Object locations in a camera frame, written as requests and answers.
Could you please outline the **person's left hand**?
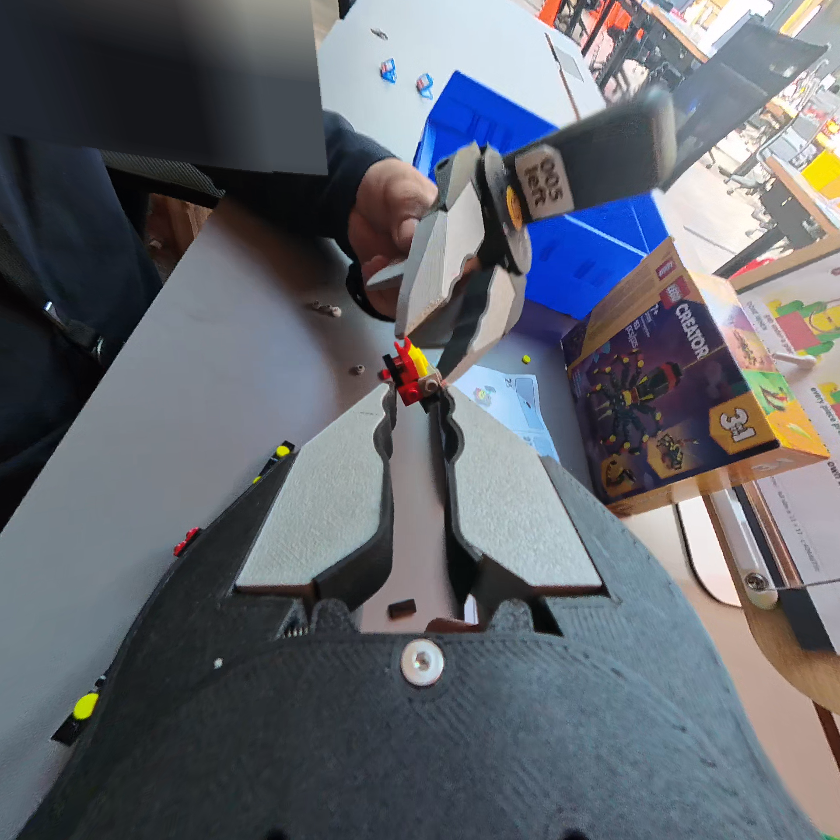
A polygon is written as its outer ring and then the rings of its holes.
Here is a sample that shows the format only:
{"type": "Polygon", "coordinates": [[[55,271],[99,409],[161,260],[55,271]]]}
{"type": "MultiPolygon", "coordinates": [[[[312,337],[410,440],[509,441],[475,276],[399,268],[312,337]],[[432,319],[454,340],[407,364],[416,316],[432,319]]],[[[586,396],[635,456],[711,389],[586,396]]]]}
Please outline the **person's left hand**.
{"type": "Polygon", "coordinates": [[[432,181],[397,159],[378,161],[364,174],[348,226],[363,282],[408,256],[415,227],[437,194],[432,181]]]}

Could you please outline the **background wooden desk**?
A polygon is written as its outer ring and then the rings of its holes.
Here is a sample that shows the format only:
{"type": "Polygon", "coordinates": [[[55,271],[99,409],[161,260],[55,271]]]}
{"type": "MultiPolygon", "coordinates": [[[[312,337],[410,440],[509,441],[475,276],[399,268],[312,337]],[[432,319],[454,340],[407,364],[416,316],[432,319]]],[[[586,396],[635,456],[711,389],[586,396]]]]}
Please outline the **background wooden desk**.
{"type": "Polygon", "coordinates": [[[773,183],[762,204],[792,246],[803,247],[838,233],[838,205],[833,199],[819,193],[801,172],[774,154],[763,166],[771,173],[773,183]]]}

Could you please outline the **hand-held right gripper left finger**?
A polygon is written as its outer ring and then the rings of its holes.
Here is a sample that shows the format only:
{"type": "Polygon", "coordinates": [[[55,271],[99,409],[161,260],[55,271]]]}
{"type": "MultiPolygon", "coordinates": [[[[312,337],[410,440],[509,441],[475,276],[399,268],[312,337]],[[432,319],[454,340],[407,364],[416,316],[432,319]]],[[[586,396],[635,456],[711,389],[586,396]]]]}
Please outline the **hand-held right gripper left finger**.
{"type": "Polygon", "coordinates": [[[238,574],[248,595],[361,607],[392,570],[393,385],[368,395],[302,446],[238,574]]]}

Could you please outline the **blue plastic bin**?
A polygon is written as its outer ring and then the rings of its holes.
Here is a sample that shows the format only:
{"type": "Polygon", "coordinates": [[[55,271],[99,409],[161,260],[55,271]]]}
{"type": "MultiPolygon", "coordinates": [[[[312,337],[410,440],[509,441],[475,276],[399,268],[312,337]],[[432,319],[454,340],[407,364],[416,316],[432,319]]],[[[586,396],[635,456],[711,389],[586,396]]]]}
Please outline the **blue plastic bin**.
{"type": "MultiPolygon", "coordinates": [[[[455,71],[426,119],[413,164],[434,182],[436,164],[471,142],[507,153],[556,129],[455,71]]],[[[528,231],[527,299],[579,320],[670,235],[653,194],[534,224],[528,231]]]]}

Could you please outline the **black monitor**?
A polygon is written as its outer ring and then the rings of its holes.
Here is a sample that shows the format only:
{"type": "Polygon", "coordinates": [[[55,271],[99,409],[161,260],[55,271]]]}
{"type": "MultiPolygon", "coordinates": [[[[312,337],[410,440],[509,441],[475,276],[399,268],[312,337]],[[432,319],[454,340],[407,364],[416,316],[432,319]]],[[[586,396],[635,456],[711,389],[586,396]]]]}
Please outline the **black monitor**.
{"type": "Polygon", "coordinates": [[[667,191],[704,154],[824,56],[752,20],[673,90],[677,155],[667,191]]]}

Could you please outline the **lego set cardboard box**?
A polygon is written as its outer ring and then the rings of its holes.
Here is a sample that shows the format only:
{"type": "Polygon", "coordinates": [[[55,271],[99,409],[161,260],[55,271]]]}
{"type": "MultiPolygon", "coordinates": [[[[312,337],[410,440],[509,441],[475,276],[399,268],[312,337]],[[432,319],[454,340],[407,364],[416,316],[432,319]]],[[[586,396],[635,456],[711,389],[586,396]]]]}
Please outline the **lego set cardboard box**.
{"type": "Polygon", "coordinates": [[[671,236],[562,346],[593,492],[619,518],[828,460],[731,283],[671,236]]]}

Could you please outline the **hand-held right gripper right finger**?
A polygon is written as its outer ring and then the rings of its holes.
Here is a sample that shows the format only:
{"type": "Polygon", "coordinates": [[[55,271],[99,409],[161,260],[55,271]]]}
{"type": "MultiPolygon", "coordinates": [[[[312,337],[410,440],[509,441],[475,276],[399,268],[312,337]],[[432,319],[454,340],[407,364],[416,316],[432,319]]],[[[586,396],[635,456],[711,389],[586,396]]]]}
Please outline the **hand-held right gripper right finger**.
{"type": "Polygon", "coordinates": [[[445,547],[458,602],[493,613],[604,583],[538,452],[456,387],[440,397],[445,547]]]}

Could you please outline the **black lego piece yellow stud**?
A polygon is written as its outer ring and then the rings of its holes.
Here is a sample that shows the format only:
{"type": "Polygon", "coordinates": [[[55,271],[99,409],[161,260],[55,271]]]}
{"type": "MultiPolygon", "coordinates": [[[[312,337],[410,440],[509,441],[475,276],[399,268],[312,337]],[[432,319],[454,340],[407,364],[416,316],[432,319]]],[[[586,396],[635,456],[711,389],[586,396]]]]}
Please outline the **black lego piece yellow stud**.
{"type": "Polygon", "coordinates": [[[70,747],[77,742],[98,705],[107,678],[108,674],[100,675],[92,688],[76,701],[68,716],[50,737],[51,741],[66,747],[70,747]]]}
{"type": "Polygon", "coordinates": [[[292,442],[284,440],[273,450],[265,464],[259,470],[257,476],[253,478],[252,485],[258,484],[279,462],[289,455],[293,455],[295,452],[296,446],[292,442]]]}

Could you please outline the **person's dark jacket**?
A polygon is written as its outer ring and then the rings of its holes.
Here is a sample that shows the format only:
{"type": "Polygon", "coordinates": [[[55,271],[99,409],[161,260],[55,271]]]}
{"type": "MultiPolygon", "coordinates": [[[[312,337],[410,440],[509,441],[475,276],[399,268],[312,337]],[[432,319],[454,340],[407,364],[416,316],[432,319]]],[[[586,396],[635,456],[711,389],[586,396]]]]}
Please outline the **person's dark jacket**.
{"type": "Polygon", "coordinates": [[[2,135],[5,527],[162,289],[98,150],[2,135]]]}

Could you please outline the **person's left forearm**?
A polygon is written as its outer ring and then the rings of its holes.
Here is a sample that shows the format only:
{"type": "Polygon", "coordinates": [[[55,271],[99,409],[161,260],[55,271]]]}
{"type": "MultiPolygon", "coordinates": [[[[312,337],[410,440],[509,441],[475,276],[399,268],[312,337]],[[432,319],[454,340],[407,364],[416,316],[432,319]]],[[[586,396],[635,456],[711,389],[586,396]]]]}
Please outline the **person's left forearm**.
{"type": "Polygon", "coordinates": [[[367,175],[400,164],[377,142],[357,133],[336,112],[322,111],[325,175],[237,170],[201,164],[216,189],[263,220],[302,235],[334,239],[349,256],[367,261],[374,247],[396,253],[390,225],[374,220],[385,200],[362,196],[367,175]]]}

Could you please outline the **red yellow black lego assembly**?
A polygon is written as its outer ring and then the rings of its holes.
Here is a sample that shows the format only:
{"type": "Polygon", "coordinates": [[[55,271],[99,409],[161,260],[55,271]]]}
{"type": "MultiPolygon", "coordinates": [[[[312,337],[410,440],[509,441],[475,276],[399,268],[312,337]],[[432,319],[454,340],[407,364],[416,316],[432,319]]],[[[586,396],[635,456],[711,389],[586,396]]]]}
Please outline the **red yellow black lego assembly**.
{"type": "Polygon", "coordinates": [[[394,353],[383,355],[380,379],[392,382],[405,406],[420,405],[426,413],[439,400],[445,380],[410,338],[394,342],[394,353]]]}

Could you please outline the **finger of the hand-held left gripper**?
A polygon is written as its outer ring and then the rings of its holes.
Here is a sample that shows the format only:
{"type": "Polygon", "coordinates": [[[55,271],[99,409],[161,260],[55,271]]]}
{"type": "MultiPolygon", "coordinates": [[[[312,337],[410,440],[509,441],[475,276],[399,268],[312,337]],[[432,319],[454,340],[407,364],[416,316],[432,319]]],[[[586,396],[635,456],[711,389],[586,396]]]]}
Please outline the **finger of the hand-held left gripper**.
{"type": "Polygon", "coordinates": [[[458,308],[456,290],[468,263],[478,256],[486,235],[478,170],[481,149],[471,143],[436,169],[437,202],[416,225],[413,242],[402,271],[395,314],[395,337],[409,338],[434,319],[448,319],[451,331],[465,332],[465,342],[480,333],[480,321],[487,306],[480,293],[487,292],[487,280],[478,291],[461,292],[458,308]]]}
{"type": "Polygon", "coordinates": [[[455,382],[519,321],[527,278],[502,266],[475,269],[465,279],[465,293],[451,336],[437,364],[445,382],[455,382]]]}

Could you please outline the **white metal bracket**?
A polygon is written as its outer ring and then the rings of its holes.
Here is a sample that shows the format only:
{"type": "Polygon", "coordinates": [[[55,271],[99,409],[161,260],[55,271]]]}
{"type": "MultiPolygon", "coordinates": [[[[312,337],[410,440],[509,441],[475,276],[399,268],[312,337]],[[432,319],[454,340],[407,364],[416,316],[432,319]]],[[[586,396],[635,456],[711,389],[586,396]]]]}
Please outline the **white metal bracket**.
{"type": "Polygon", "coordinates": [[[773,610],[780,600],[778,587],[735,490],[713,492],[708,500],[721,526],[721,543],[730,552],[737,578],[749,601],[765,612],[773,610]]]}

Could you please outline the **lego instruction booklet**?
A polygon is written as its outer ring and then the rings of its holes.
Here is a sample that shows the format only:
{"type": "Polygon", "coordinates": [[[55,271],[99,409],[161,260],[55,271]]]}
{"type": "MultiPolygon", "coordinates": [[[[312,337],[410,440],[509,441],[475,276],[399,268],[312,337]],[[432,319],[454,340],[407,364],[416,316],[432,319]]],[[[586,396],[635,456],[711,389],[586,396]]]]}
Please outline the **lego instruction booklet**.
{"type": "Polygon", "coordinates": [[[540,456],[560,461],[543,420],[535,375],[507,374],[474,365],[455,381],[454,387],[519,436],[540,456]]]}

